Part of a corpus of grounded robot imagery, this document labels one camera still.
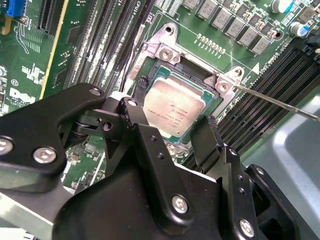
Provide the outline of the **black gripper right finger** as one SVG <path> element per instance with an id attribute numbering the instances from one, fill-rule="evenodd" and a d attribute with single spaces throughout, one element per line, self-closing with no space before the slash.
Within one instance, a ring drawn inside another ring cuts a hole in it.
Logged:
<path id="1" fill-rule="evenodd" d="M 241 164 L 238 153 L 223 143 L 214 117 L 199 120 L 190 140 L 196 165 L 220 187 L 218 224 L 224 239 L 301 238 L 288 200 L 263 169 Z"/>

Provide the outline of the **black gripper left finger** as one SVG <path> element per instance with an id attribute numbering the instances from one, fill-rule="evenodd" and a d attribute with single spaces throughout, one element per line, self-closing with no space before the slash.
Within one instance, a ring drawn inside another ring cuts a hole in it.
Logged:
<path id="1" fill-rule="evenodd" d="M 55 95 L 8 113 L 0 119 L 0 136 L 12 147 L 0 155 L 0 187 L 21 193 L 47 193 L 58 185 L 67 164 L 66 149 L 86 133 L 74 129 L 87 115 L 96 120 L 89 135 L 99 134 L 111 147 L 111 167 L 135 163 L 139 167 L 150 209 L 161 227 L 189 227 L 194 209 L 157 128 L 149 125 L 141 104 L 123 97 L 113 100 L 101 89 L 80 83 Z M 183 209 L 173 205 L 179 197 Z"/>

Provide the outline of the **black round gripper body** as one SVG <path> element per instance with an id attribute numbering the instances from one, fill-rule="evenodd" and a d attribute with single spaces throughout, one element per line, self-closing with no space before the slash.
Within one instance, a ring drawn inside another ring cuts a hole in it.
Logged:
<path id="1" fill-rule="evenodd" d="M 176 240 L 233 240 L 222 218 L 221 186 L 211 177 L 178 166 L 195 208 L 194 221 Z M 155 222 L 136 167 L 105 178 L 75 194 L 57 215 L 55 240 L 170 240 Z"/>

